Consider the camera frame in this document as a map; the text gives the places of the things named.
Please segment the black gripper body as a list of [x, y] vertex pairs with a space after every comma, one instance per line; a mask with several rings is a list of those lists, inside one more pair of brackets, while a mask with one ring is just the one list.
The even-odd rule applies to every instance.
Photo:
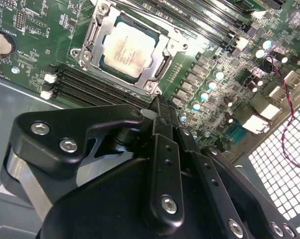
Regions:
[[[47, 214], [40, 239], [159, 239], [145, 223], [147, 162], [127, 161], [63, 196]], [[182, 174], [185, 219], [173, 239], [219, 239], [221, 230], [195, 179]]]

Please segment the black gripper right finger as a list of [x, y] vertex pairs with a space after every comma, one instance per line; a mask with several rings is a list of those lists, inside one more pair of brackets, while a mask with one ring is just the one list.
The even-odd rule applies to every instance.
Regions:
[[202, 195], [198, 204], [215, 223], [217, 239], [299, 239], [295, 227], [214, 146], [199, 149], [184, 128], [177, 107], [165, 98], [175, 140], [180, 149], [181, 169], [189, 170]]

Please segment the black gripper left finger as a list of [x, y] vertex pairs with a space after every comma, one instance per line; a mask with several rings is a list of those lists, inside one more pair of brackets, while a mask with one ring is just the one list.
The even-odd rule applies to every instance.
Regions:
[[181, 155], [161, 97], [142, 111], [123, 104], [17, 116], [1, 180], [33, 206], [43, 225], [63, 196], [138, 159], [147, 162], [145, 223], [176, 231], [185, 219]]

